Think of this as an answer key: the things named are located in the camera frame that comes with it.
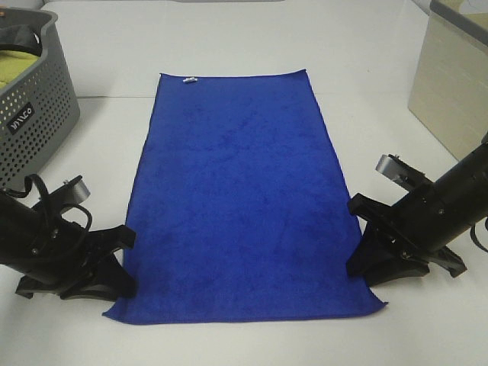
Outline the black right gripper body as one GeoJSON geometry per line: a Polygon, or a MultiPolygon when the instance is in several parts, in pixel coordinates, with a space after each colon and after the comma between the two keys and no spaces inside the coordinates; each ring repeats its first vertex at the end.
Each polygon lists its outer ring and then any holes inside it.
{"type": "Polygon", "coordinates": [[[392,207],[372,200],[362,194],[356,194],[347,203],[349,213],[374,224],[385,236],[385,246],[389,252],[399,252],[407,249],[415,252],[416,256],[428,264],[434,262],[447,270],[453,278],[466,271],[466,265],[460,256],[448,247],[430,252],[428,249],[416,246],[407,236],[398,229],[391,219],[392,207]]]}

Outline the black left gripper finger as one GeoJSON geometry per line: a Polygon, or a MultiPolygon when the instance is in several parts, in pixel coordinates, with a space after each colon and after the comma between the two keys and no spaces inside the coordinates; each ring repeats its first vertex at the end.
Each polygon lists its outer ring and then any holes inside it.
{"type": "Polygon", "coordinates": [[[136,281],[127,273],[114,254],[103,258],[80,280],[60,294],[62,300],[95,299],[116,301],[119,297],[133,298],[136,281]]]}
{"type": "Polygon", "coordinates": [[[23,276],[18,282],[15,293],[21,297],[31,299],[35,294],[57,294],[59,284],[44,284],[27,275],[23,276]]]}

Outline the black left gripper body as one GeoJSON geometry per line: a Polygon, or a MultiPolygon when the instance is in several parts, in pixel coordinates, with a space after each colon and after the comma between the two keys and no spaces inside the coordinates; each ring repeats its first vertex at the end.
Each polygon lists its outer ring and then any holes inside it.
{"type": "Polygon", "coordinates": [[[59,284],[56,295],[60,296],[103,258],[120,249],[132,249],[135,238],[135,232],[125,225],[93,232],[84,230],[79,240],[62,253],[25,259],[14,266],[24,276],[44,284],[59,284]]]}

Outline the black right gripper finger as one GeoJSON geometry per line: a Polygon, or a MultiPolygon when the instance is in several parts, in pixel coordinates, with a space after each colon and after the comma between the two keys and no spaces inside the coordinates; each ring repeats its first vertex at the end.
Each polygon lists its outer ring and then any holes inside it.
{"type": "Polygon", "coordinates": [[[365,227],[361,240],[346,262],[349,277],[378,277],[393,255],[387,250],[386,236],[372,223],[365,227]]]}
{"type": "Polygon", "coordinates": [[[429,273],[426,261],[407,249],[399,252],[388,252],[386,249],[372,249],[366,258],[366,283],[373,287],[401,278],[419,278],[429,273]]]}

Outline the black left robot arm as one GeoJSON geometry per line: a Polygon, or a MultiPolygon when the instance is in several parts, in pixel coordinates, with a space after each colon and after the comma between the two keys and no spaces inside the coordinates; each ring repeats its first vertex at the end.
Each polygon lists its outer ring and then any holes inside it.
{"type": "Polygon", "coordinates": [[[132,249],[136,234],[125,225],[93,231],[82,206],[89,195],[80,175],[53,192],[35,174],[25,177],[23,191],[1,190],[1,264],[22,273],[16,294],[106,301],[136,295],[136,281],[114,254],[132,249]]]}

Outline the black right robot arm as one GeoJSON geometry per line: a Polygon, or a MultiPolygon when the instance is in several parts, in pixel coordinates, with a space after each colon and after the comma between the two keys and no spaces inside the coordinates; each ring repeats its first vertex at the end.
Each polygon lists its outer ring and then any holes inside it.
{"type": "Polygon", "coordinates": [[[348,202],[350,214],[366,221],[357,248],[346,262],[348,276],[368,286],[400,278],[423,277],[435,263],[456,278],[467,269],[448,244],[487,219],[487,140],[437,181],[394,155],[381,156],[376,170],[406,189],[388,206],[362,194],[348,202]]]}

